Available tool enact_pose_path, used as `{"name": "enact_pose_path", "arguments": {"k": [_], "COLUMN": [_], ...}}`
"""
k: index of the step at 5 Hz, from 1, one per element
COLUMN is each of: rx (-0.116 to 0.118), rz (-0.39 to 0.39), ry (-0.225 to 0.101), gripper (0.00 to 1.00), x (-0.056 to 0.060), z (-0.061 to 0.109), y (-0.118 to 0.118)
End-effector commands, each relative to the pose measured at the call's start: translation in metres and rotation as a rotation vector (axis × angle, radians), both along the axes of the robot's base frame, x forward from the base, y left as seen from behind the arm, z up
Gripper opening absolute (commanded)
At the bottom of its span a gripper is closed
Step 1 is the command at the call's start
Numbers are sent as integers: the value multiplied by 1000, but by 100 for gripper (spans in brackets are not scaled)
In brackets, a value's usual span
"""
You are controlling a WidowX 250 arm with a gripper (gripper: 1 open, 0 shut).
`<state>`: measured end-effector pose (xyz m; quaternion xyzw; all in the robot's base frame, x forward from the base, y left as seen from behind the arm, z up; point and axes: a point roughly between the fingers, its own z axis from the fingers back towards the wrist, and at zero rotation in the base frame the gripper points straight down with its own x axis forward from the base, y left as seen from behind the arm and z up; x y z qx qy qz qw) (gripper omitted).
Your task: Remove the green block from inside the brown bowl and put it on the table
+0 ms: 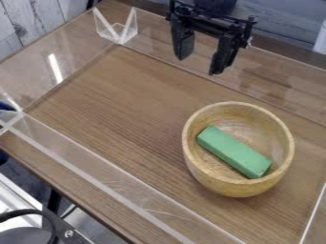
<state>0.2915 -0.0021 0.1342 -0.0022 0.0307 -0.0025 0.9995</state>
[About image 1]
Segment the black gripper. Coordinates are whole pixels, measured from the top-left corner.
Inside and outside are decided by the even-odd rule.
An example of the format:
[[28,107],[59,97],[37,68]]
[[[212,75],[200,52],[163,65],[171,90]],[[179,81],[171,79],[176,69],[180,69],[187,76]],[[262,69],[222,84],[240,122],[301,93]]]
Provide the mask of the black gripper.
[[219,38],[210,75],[224,71],[232,64],[239,47],[246,49],[252,39],[256,18],[234,14],[235,3],[236,0],[170,0],[166,19],[171,24],[176,59],[182,61],[191,55],[196,31]]

